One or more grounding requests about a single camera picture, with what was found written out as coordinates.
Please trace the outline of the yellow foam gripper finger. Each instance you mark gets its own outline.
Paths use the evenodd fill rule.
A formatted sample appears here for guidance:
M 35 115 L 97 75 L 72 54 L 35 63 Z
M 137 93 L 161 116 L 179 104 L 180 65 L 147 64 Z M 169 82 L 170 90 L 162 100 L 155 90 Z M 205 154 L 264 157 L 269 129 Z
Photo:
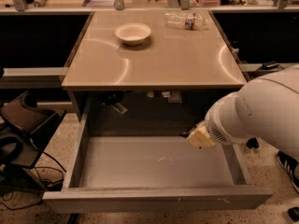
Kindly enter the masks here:
M 203 121 L 197 123 L 188 133 L 187 141 L 194 147 L 213 147 L 215 142 L 210 137 Z

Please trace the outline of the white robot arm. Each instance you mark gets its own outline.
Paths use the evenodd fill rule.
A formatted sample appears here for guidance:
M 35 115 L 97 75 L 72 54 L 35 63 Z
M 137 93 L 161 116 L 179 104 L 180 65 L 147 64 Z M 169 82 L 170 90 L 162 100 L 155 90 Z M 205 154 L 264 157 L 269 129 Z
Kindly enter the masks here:
M 218 100 L 188 133 L 194 147 L 261 138 L 299 158 L 299 65 L 254 78 Z

